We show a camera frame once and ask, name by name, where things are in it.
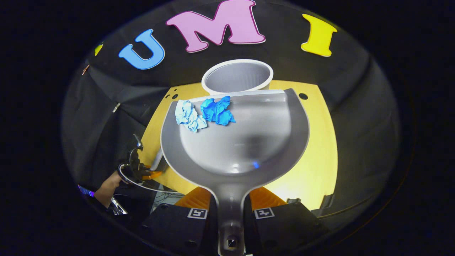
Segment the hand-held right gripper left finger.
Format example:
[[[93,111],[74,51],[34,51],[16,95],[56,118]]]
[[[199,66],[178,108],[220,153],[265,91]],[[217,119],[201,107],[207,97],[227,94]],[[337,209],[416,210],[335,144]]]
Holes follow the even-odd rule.
[[[160,203],[141,224],[141,237],[179,256],[218,255],[216,201],[197,187],[176,203]]]

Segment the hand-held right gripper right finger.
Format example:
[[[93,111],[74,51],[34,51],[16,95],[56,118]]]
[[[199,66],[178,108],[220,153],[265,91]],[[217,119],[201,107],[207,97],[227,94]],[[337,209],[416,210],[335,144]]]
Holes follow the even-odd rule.
[[[245,203],[247,253],[292,253],[312,246],[329,233],[299,198],[283,200],[260,187],[249,193]]]

